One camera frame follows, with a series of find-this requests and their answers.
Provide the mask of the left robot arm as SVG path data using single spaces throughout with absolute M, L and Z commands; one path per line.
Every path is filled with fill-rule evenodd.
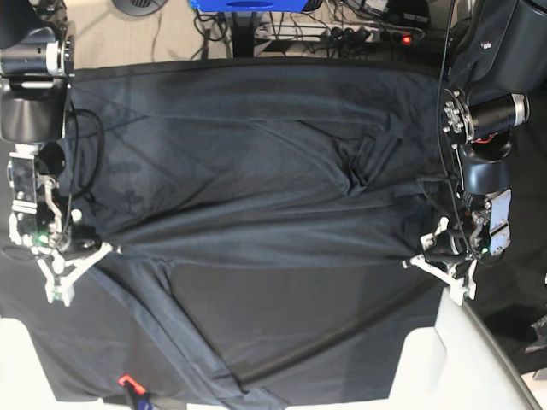
M 447 27 L 437 91 L 437 140 L 450 210 L 403 262 L 445 283 L 452 301 L 476 295 L 475 270 L 511 242 L 514 130 L 546 79 L 546 4 L 476 1 Z

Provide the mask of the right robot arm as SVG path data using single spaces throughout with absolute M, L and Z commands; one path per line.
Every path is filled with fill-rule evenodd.
M 37 262 L 48 301 L 65 306 L 75 283 L 116 250 L 84 223 L 76 194 L 59 185 L 66 166 L 59 142 L 70 120 L 86 116 L 96 125 L 98 167 L 104 152 L 97 115 L 71 105 L 74 49 L 75 26 L 63 1 L 1 3 L 1 139 L 14 146 L 7 164 L 9 239 Z

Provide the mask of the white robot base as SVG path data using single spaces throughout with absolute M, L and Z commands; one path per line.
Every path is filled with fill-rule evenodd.
M 395 409 L 541 408 L 477 313 L 447 290 L 434 325 L 406 336 L 388 401 Z
M 52 392 L 27 328 L 1 318 L 2 409 L 105 409 L 100 401 L 61 402 Z

